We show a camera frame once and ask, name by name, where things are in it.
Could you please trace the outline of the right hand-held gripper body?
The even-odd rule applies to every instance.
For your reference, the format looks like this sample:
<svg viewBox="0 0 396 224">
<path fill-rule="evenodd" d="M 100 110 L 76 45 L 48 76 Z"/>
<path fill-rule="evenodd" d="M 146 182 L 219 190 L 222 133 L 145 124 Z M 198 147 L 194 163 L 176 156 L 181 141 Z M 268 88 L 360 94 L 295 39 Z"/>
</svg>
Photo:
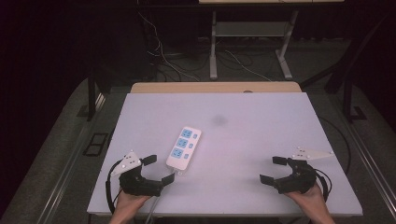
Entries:
<svg viewBox="0 0 396 224">
<path fill-rule="evenodd" d="M 304 147 L 297 147 L 296 151 L 288 159 L 291 174 L 275 179 L 274 188 L 280 194 L 300 191 L 306 193 L 311 189 L 317 179 L 323 187 L 323 193 L 329 194 L 332 190 L 332 181 L 320 170 L 313 168 L 308 162 L 312 160 L 325 159 L 333 156 L 332 151 L 320 151 Z"/>
</svg>

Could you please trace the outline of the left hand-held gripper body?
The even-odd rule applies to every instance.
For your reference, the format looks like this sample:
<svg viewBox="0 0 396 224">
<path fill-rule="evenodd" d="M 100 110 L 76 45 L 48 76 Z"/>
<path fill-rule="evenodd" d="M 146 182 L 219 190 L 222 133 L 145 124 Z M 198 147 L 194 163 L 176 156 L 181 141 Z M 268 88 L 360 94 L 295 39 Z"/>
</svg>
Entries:
<svg viewBox="0 0 396 224">
<path fill-rule="evenodd" d="M 163 184 L 160 180 L 150 180 L 142 176 L 144 165 L 134 151 L 130 151 L 110 171 L 110 176 L 119 178 L 125 193 L 135 196 L 160 196 Z"/>
</svg>

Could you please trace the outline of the white power strip blue sockets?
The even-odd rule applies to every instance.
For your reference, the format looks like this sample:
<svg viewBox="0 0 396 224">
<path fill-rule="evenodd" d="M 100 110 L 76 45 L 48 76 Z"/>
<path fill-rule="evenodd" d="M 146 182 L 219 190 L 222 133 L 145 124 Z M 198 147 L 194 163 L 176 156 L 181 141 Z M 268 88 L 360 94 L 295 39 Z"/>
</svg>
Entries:
<svg viewBox="0 0 396 224">
<path fill-rule="evenodd" d="M 166 165 L 178 171 L 185 171 L 200 141 L 202 131 L 192 127 L 184 127 L 166 160 Z"/>
</svg>

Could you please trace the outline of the person's right hand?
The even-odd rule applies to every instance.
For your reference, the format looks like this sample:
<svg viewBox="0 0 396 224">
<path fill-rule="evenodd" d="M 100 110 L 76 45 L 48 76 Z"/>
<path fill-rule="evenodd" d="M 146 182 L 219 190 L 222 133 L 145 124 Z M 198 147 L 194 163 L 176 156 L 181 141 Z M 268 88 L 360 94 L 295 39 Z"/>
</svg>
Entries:
<svg viewBox="0 0 396 224">
<path fill-rule="evenodd" d="M 306 193 L 294 191 L 286 193 L 286 196 L 297 203 L 302 211 L 312 219 L 321 219 L 329 214 L 322 191 L 317 184 Z"/>
</svg>

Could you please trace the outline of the person's left hand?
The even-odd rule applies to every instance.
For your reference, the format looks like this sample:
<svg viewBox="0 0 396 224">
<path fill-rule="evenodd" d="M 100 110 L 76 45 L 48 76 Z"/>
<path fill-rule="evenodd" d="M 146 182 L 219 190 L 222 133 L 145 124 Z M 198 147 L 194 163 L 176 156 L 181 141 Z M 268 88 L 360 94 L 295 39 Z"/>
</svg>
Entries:
<svg viewBox="0 0 396 224">
<path fill-rule="evenodd" d="M 150 196 L 135 196 L 122 190 L 111 219 L 132 220 L 148 199 Z"/>
</svg>

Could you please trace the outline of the black floor socket box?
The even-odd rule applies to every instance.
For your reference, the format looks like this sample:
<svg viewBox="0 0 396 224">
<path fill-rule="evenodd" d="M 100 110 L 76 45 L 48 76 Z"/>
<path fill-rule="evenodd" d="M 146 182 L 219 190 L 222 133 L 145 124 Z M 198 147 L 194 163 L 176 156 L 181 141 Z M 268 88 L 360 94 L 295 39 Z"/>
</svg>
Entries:
<svg viewBox="0 0 396 224">
<path fill-rule="evenodd" d="M 94 133 L 89 144 L 83 151 L 87 157 L 98 157 L 101 155 L 107 139 L 107 133 Z"/>
</svg>

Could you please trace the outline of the black metal stand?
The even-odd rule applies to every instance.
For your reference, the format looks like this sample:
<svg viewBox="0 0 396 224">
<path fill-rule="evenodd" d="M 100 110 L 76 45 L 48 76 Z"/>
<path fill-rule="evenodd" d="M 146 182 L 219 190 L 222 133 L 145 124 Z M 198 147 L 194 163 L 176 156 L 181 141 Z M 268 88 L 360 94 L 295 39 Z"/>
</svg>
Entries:
<svg viewBox="0 0 396 224">
<path fill-rule="evenodd" d="M 352 22 L 355 32 L 341 59 L 313 77 L 300 83 L 306 88 L 327 77 L 324 90 L 343 93 L 342 112 L 350 122 L 362 119 L 360 110 L 352 112 L 355 86 L 390 125 L 396 125 L 396 10 L 369 12 Z"/>
</svg>

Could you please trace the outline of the metal floor rail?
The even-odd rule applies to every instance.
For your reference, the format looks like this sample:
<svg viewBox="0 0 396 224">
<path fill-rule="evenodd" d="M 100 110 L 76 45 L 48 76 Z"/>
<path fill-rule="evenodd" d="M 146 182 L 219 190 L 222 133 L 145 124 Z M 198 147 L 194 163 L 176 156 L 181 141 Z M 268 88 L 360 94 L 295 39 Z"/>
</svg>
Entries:
<svg viewBox="0 0 396 224">
<path fill-rule="evenodd" d="M 67 101 L 37 157 L 46 193 L 35 224 L 50 224 L 76 169 L 82 145 L 92 128 L 89 109 L 101 109 L 106 97 L 95 93 L 93 98 L 76 92 Z"/>
<path fill-rule="evenodd" d="M 346 140 L 346 176 L 363 213 L 384 212 L 396 222 L 396 133 L 376 113 L 348 121 L 336 109 Z"/>
</svg>

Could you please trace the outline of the white metal table frame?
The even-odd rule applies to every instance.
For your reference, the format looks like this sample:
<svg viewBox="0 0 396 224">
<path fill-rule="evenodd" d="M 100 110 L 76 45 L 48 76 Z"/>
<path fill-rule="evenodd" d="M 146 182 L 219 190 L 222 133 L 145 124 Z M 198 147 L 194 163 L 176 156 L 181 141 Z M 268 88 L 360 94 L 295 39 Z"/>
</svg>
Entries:
<svg viewBox="0 0 396 224">
<path fill-rule="evenodd" d="M 198 0 L 200 6 L 212 7 L 237 7 L 242 5 L 253 7 L 274 7 L 280 5 L 283 8 L 296 6 L 290 13 L 287 21 L 219 21 L 218 9 L 212 10 L 209 77 L 218 79 L 216 41 L 218 37 L 282 37 L 282 46 L 275 51 L 278 64 L 286 80 L 292 80 L 285 54 L 293 33 L 301 7 L 339 4 L 345 0 Z"/>
</svg>

